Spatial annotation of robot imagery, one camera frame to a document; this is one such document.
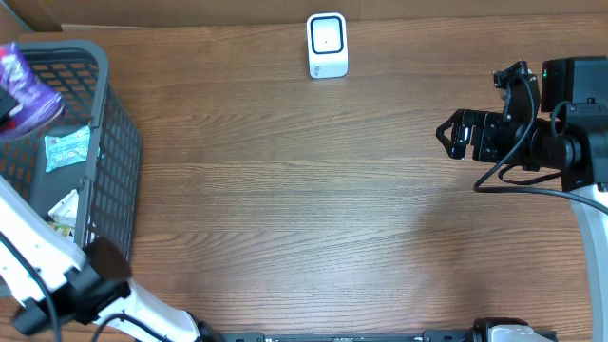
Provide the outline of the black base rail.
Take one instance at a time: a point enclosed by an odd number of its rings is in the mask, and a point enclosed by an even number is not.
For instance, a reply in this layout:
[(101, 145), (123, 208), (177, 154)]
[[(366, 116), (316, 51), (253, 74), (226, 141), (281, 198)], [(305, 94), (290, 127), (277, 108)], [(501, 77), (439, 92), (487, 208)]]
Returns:
[(221, 342), (558, 342), (555, 331), (535, 331), (519, 318), (477, 318), (467, 329), (430, 329), (417, 333), (349, 334), (264, 334), (263, 332), (222, 332)]

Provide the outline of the green yellow drink pouch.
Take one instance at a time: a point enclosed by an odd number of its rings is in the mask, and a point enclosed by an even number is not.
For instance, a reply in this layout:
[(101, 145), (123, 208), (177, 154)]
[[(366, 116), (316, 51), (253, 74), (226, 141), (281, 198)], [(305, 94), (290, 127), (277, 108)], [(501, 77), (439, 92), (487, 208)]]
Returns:
[(62, 237), (68, 239), (69, 241), (74, 241), (75, 230), (73, 227), (57, 222), (49, 222), (48, 226), (52, 228), (55, 232), (59, 233)]

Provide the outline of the teal wipes packet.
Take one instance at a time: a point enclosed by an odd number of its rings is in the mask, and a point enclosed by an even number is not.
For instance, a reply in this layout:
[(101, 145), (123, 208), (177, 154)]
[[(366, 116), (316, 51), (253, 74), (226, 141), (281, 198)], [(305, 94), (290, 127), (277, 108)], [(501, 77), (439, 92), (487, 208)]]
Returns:
[(83, 126), (63, 137), (45, 136), (46, 172), (85, 162), (89, 149), (91, 131)]

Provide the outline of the grey plastic basket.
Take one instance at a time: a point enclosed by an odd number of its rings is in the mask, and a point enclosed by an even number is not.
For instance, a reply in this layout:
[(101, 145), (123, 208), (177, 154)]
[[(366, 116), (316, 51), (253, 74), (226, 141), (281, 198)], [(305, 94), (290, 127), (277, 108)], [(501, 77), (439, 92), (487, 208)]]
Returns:
[[(130, 256), (143, 142), (109, 82), (103, 50), (83, 40), (16, 43), (36, 78), (62, 96), (58, 119), (25, 138), (1, 140), (1, 182), (46, 223), (48, 211), (71, 190), (79, 194), (75, 238), (85, 248), (107, 238)], [(87, 160), (46, 172), (45, 136), (88, 126)]]

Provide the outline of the white tube gold cap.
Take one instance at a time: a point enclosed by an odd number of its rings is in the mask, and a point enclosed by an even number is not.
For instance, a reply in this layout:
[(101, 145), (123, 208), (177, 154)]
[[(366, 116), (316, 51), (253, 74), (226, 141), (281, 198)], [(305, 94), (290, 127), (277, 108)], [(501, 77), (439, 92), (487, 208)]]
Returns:
[(73, 189), (48, 211), (48, 215), (54, 222), (74, 228), (78, 215), (78, 203), (78, 191)]

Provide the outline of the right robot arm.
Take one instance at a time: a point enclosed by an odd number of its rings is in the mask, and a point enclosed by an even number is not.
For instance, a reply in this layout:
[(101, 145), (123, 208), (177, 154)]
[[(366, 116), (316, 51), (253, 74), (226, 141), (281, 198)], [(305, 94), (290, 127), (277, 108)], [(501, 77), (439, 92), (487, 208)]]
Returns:
[(500, 112), (458, 109), (436, 129), (447, 155), (490, 162), (477, 193), (533, 194), (569, 200), (582, 238), (592, 338), (607, 338), (607, 60), (567, 57), (541, 75), (518, 61), (493, 73)]

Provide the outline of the purple pad package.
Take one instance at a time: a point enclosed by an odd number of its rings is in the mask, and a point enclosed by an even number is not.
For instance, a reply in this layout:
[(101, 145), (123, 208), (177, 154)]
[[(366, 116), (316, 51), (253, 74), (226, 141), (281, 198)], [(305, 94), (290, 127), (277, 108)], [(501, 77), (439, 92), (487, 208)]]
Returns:
[(64, 111), (61, 94), (36, 78), (15, 42), (1, 46), (1, 89), (15, 101), (1, 115), (2, 141), (25, 138)]

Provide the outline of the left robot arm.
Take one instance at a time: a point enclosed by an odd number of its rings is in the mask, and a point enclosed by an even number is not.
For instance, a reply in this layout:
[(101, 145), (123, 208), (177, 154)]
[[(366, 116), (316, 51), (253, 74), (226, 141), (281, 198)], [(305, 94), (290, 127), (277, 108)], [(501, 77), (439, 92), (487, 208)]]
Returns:
[(111, 327), (137, 341), (218, 341), (187, 311), (175, 309), (132, 277), (122, 252), (105, 237), (85, 248), (43, 221), (6, 180), (1, 182), (1, 277), (21, 304), (12, 319), (22, 335), (65, 324)]

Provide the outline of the white barcode scanner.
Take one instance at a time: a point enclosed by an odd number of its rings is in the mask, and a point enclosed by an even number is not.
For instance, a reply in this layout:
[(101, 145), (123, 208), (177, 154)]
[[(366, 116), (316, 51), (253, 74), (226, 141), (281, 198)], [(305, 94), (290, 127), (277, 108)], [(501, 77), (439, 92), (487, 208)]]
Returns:
[(309, 73), (313, 79), (340, 78), (349, 70), (347, 22), (338, 12), (311, 15), (306, 23)]

